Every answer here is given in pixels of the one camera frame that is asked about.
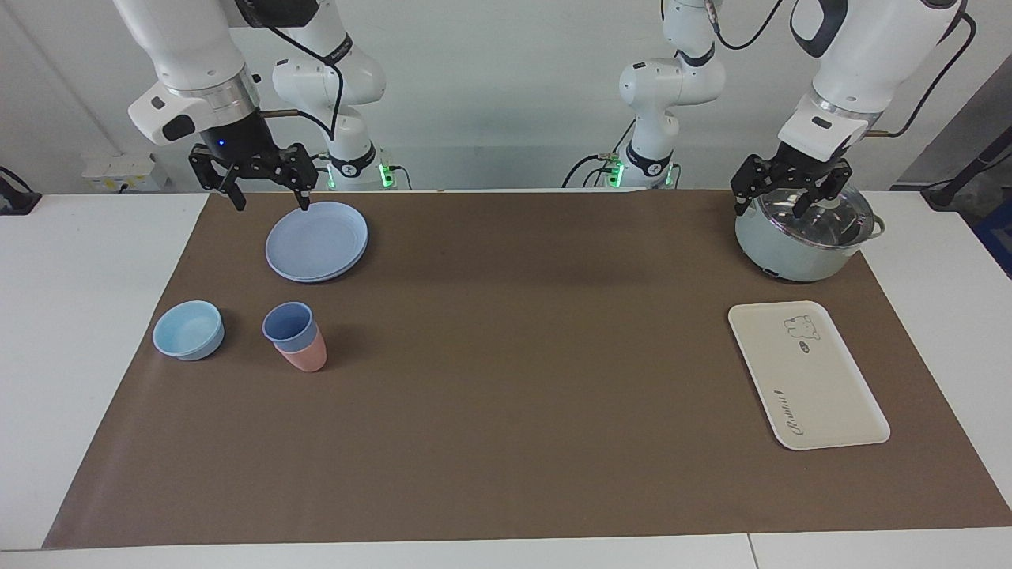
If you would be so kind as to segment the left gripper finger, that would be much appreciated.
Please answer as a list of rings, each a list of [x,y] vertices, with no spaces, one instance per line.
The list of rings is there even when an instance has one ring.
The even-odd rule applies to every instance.
[[[805,216],[807,210],[813,205],[825,199],[838,198],[851,174],[852,169],[846,160],[837,161],[824,173],[799,174],[800,188],[805,192],[796,198],[796,202],[794,204],[795,219],[800,219],[800,217]]]
[[[734,211],[738,217],[744,216],[754,199],[780,187],[784,177],[784,162],[776,157],[763,159],[757,154],[748,155],[731,177],[731,192],[736,198]]]

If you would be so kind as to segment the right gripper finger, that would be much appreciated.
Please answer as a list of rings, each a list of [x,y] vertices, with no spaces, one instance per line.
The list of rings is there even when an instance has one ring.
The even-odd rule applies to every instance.
[[[217,194],[224,195],[239,212],[246,208],[245,194],[237,183],[241,166],[217,157],[207,145],[193,145],[188,161],[203,190],[213,190]]]
[[[297,141],[269,154],[269,179],[292,191],[300,210],[307,212],[312,204],[312,192],[317,187],[319,172],[313,156]]]

